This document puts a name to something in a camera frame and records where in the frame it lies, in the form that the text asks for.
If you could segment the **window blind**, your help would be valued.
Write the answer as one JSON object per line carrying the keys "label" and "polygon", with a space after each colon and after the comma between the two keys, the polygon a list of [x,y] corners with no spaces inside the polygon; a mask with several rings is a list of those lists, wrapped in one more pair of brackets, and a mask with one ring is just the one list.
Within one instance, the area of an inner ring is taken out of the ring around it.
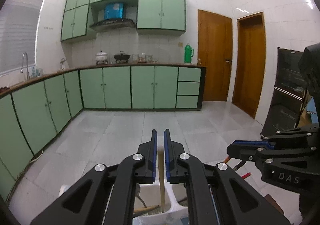
{"label": "window blind", "polygon": [[1,8],[1,73],[19,69],[22,57],[36,61],[36,41],[44,0],[6,0]]}

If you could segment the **glass jars on counter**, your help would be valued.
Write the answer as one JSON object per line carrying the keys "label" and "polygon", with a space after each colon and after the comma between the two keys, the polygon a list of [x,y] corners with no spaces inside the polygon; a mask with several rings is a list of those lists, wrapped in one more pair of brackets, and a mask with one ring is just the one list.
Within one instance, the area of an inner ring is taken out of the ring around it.
{"label": "glass jars on counter", "polygon": [[158,62],[157,59],[153,55],[146,54],[146,53],[132,54],[131,58],[132,58],[133,63],[144,64],[144,63],[157,63]]}

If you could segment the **black oven cabinet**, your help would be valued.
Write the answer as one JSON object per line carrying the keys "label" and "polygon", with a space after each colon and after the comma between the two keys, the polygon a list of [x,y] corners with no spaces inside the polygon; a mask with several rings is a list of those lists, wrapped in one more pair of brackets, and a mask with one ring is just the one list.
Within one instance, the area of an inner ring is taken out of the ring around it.
{"label": "black oven cabinet", "polygon": [[307,82],[300,72],[299,61],[303,53],[277,48],[277,72],[271,105],[260,133],[261,138],[312,123],[306,112],[311,99]]}

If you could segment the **green kitchen cabinets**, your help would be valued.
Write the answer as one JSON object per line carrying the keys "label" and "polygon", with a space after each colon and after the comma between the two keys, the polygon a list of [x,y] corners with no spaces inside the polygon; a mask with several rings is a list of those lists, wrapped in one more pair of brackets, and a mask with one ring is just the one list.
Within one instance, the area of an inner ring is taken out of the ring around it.
{"label": "green kitchen cabinets", "polygon": [[71,70],[1,94],[1,198],[31,161],[84,109],[193,110],[202,107],[205,68],[105,66]]}
{"label": "green kitchen cabinets", "polygon": [[126,27],[181,35],[185,19],[185,0],[66,0],[61,41],[95,39],[97,33]]}

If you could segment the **dark-tipped chopstick in holder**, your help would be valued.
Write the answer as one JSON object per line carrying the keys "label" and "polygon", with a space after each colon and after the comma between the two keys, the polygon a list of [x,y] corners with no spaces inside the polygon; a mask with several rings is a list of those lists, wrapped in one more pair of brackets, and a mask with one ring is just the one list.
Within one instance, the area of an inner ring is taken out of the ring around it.
{"label": "dark-tipped chopstick in holder", "polygon": [[159,207],[160,207],[159,205],[153,205],[153,206],[146,207],[146,208],[135,209],[133,211],[133,214],[140,216],[140,215],[143,215],[145,213],[149,213],[151,211],[154,211],[154,210],[158,209]]}

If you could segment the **grey spoon in holder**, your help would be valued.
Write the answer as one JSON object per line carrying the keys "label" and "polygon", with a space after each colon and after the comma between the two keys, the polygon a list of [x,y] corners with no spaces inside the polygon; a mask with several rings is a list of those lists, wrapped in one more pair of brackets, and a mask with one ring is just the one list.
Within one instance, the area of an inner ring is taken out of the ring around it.
{"label": "grey spoon in holder", "polygon": [[140,202],[143,204],[144,208],[146,208],[147,205],[146,205],[146,203],[144,202],[144,200],[141,198],[141,196],[140,196],[140,191],[141,191],[140,185],[139,185],[139,184],[136,184],[135,197],[138,198],[138,199],[140,200]]}

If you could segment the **blue box above hood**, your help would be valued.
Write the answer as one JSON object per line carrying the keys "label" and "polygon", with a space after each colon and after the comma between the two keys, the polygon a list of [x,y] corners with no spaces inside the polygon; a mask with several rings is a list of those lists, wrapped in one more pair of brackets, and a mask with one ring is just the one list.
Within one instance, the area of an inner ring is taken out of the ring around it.
{"label": "blue box above hood", "polygon": [[104,19],[123,18],[125,15],[125,10],[124,3],[107,4],[104,10]]}

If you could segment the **chrome sink faucet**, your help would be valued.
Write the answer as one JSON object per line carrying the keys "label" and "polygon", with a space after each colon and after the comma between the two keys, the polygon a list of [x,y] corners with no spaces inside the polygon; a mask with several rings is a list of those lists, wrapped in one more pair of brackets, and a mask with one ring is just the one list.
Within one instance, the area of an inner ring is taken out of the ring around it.
{"label": "chrome sink faucet", "polygon": [[26,52],[22,55],[22,64],[20,68],[20,73],[23,74],[24,70],[26,70],[26,78],[27,80],[30,79],[30,72],[29,72],[29,62],[28,62],[28,54]]}

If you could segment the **green thermos flask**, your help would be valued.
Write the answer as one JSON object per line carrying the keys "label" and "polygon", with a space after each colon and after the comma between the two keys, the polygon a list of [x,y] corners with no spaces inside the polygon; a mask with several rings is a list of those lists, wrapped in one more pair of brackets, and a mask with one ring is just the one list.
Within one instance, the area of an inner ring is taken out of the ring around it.
{"label": "green thermos flask", "polygon": [[194,56],[194,49],[190,46],[189,43],[184,47],[184,62],[191,63],[192,57]]}

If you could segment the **green upper kitchen cabinets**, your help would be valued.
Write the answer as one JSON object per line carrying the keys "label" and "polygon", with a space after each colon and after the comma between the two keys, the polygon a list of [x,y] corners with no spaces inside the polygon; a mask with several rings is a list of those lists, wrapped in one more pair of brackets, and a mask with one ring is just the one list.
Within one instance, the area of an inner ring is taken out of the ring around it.
{"label": "green upper kitchen cabinets", "polygon": [[66,0],[61,41],[95,39],[97,33],[126,27],[181,35],[185,19],[185,0]]}

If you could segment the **white cooking pot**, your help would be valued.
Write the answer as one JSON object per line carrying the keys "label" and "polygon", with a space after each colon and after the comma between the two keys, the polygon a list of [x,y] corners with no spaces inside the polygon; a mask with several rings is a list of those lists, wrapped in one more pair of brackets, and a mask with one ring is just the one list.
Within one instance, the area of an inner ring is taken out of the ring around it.
{"label": "white cooking pot", "polygon": [[96,61],[96,65],[108,64],[108,54],[106,52],[103,52],[102,50],[100,50],[100,52],[98,52],[95,55],[95,61]]}

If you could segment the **blue cloth on box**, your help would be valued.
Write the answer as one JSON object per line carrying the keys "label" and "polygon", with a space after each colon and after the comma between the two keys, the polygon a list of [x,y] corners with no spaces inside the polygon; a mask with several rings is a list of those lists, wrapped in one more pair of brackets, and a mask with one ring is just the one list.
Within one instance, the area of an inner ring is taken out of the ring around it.
{"label": "blue cloth on box", "polygon": [[318,115],[313,97],[311,97],[310,101],[306,106],[306,112],[309,115],[312,123],[318,123]]}

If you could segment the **red chopstick in holder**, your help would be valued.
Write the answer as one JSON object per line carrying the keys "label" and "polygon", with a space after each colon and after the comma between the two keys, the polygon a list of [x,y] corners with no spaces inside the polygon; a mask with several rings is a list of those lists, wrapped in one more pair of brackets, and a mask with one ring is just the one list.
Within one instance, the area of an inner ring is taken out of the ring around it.
{"label": "red chopstick in holder", "polygon": [[248,178],[249,176],[251,176],[251,173],[250,173],[250,172],[242,175],[242,178],[243,178],[243,179],[246,179],[246,178]]}

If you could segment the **range hood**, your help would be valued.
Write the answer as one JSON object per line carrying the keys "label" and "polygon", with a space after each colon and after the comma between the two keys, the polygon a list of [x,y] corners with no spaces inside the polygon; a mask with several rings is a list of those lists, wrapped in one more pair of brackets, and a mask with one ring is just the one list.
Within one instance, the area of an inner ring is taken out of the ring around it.
{"label": "range hood", "polygon": [[136,25],[132,19],[114,18],[105,19],[89,26],[89,28],[96,32],[105,32],[108,30],[119,29],[124,27],[135,28]]}

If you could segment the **curved bamboo chopstick red end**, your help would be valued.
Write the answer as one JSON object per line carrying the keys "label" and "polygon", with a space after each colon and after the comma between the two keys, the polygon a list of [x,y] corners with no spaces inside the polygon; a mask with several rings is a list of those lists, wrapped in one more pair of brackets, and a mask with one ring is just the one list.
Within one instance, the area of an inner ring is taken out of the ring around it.
{"label": "curved bamboo chopstick red end", "polygon": [[223,163],[226,163],[226,164],[227,164],[230,159],[231,159],[231,158],[228,156],[228,157],[223,161]]}

